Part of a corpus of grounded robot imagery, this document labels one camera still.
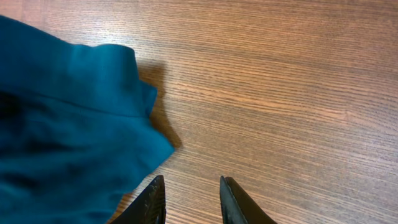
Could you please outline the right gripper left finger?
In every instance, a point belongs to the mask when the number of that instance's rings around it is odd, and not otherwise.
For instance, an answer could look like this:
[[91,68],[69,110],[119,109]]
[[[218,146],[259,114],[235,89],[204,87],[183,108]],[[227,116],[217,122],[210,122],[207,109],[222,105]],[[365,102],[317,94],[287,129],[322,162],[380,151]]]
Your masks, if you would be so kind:
[[164,176],[156,176],[111,224],[164,224],[166,218]]

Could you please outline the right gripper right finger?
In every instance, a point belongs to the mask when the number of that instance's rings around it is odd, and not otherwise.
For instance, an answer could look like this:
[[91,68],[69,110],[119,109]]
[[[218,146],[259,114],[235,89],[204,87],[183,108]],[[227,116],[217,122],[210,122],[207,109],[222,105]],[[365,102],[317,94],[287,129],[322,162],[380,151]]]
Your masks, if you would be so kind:
[[232,177],[220,177],[220,205],[224,224],[277,224]]

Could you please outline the blue t-shirt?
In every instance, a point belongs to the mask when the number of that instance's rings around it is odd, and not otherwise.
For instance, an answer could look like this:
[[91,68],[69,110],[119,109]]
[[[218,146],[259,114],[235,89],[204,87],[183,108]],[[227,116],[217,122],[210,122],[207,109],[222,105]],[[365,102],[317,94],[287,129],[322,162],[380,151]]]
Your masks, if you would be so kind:
[[123,45],[70,44],[1,18],[1,222],[105,223],[174,152],[157,90]]

